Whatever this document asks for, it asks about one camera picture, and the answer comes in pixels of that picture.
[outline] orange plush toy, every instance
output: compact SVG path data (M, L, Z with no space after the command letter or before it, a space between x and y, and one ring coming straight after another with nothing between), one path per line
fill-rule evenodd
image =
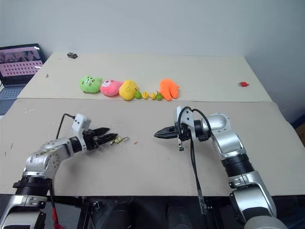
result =
M171 101L172 98L174 99L178 98L179 95L178 88L179 86L175 84L174 81L170 79L163 79L160 82L159 92L167 101Z

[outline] yellow plush toy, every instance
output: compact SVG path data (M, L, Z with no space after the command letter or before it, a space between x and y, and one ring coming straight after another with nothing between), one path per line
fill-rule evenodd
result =
M131 100L134 98L135 92L138 90L137 84L132 80L125 80L119 89L120 97L124 100Z

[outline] laptop screen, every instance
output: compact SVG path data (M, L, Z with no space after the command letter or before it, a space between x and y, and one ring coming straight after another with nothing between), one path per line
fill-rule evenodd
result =
M0 48L0 78L4 86L26 85L44 63L38 44Z

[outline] laptop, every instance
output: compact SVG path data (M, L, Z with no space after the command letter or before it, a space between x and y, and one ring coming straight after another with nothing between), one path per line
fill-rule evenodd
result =
M38 44L0 48L0 115L12 106L24 86L44 64L45 58Z

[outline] red small object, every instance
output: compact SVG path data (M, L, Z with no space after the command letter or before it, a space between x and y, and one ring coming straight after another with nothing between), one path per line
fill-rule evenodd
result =
M240 86L240 87L247 87L249 84L247 83L247 82L240 82L239 84L238 84L238 86Z

